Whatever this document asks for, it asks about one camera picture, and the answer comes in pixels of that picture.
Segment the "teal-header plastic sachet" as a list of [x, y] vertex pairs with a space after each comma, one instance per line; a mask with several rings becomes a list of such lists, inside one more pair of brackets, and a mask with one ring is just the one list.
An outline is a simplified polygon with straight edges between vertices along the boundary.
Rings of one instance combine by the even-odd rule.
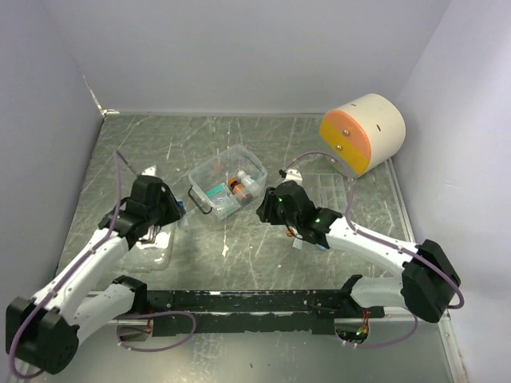
[[231, 195], [227, 184], [222, 183], [205, 193], [212, 205], [221, 205]]

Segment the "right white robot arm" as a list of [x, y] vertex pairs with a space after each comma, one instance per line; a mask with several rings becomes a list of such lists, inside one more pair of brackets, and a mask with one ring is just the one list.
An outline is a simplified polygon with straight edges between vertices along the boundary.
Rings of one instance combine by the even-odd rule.
[[347, 317], [372, 306], [390, 306], [436, 323], [460, 294], [461, 279], [438, 243], [427, 239], [416, 244], [367, 230], [338, 211], [315, 206], [294, 180], [268, 188], [256, 214], [262, 223], [285, 226], [304, 242], [350, 252], [391, 273], [387, 279], [351, 279], [339, 297]]

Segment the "clear plastic storage box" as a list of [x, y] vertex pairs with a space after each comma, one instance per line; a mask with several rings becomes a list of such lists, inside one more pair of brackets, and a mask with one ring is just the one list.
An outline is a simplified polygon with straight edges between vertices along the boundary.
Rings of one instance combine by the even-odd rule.
[[263, 194], [267, 169], [254, 153], [236, 144], [192, 169], [188, 179], [188, 197], [199, 211], [222, 220]]

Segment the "white tube packet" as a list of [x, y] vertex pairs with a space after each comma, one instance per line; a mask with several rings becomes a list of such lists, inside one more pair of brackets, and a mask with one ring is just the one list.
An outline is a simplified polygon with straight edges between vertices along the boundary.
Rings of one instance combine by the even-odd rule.
[[302, 250], [303, 249], [303, 240], [295, 238], [292, 246], [297, 250]]

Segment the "white medicine bottle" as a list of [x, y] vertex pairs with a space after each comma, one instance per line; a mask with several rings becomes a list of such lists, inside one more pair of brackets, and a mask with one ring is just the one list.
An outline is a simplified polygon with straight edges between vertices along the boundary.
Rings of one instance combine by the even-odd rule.
[[239, 170], [236, 174], [242, 185], [244, 185], [246, 188], [254, 188], [256, 185], [255, 180], [244, 170]]

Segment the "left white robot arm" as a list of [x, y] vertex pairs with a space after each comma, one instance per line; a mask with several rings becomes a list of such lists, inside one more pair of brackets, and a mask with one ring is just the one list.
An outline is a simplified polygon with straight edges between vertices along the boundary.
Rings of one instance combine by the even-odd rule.
[[16, 298], [6, 308], [6, 352], [11, 373], [23, 378], [16, 360], [42, 372], [60, 373], [79, 345], [110, 320], [149, 313], [148, 287], [129, 276], [115, 278], [108, 289], [85, 297], [102, 274], [127, 255], [152, 227], [183, 218], [184, 208], [156, 176], [140, 175], [129, 196], [106, 213], [81, 252], [29, 299]]

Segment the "clear plastic divider tray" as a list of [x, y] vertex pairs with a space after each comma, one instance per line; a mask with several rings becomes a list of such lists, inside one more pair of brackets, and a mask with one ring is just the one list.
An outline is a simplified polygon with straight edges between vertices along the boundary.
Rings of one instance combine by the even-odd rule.
[[303, 173], [303, 188], [316, 207], [325, 207], [345, 215], [349, 187], [338, 172]]

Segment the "small blue-label vial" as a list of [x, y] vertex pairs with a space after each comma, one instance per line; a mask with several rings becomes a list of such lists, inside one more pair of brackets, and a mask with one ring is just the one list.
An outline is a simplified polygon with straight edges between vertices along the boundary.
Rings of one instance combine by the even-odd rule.
[[177, 226], [180, 229], [185, 229], [186, 227], [188, 227], [189, 223], [186, 209], [184, 207], [184, 202], [182, 200], [178, 200], [177, 203], [180, 209], [180, 219], [177, 221]]

